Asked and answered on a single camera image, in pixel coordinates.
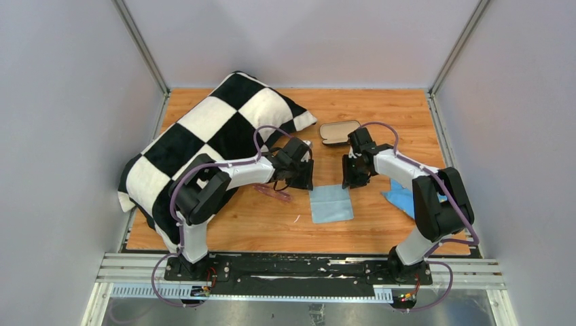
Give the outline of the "black glasses case beige lining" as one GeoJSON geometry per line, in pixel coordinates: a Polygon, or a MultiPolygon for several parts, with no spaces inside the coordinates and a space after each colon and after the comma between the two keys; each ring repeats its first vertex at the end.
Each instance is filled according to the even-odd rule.
{"type": "Polygon", "coordinates": [[[322,124],[319,128],[322,144],[329,147],[346,145],[348,143],[348,135],[358,129],[358,127],[360,127],[360,123],[357,120],[322,124]]]}

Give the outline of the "light blue cleaning cloth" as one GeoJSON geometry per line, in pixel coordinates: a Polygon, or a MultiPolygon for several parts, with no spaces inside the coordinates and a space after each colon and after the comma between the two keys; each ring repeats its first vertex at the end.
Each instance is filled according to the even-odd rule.
{"type": "Polygon", "coordinates": [[[349,190],[341,185],[324,185],[309,191],[312,222],[349,221],[354,218],[349,190]]]}

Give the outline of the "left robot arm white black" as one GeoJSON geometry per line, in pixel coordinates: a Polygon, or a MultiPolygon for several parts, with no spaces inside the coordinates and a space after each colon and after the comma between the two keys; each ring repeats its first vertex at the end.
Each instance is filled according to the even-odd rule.
{"type": "Polygon", "coordinates": [[[286,187],[312,190],[313,166],[311,142],[297,137],[252,158],[215,161],[206,154],[195,158],[168,191],[169,211],[179,228],[177,255],[184,258],[182,272],[191,280],[206,276],[207,225],[224,206],[228,192],[279,181],[286,187]]]}

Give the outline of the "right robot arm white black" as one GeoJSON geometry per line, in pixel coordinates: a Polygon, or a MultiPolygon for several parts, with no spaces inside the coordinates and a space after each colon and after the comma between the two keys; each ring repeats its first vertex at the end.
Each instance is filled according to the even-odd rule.
{"type": "Polygon", "coordinates": [[[406,283],[425,259],[452,235],[471,229],[474,213],[459,171],[421,164],[397,145],[377,145],[364,126],[348,134],[350,151],[342,157],[343,188],[364,187],[376,175],[388,176],[412,193],[415,227],[389,251],[388,274],[406,283]]]}

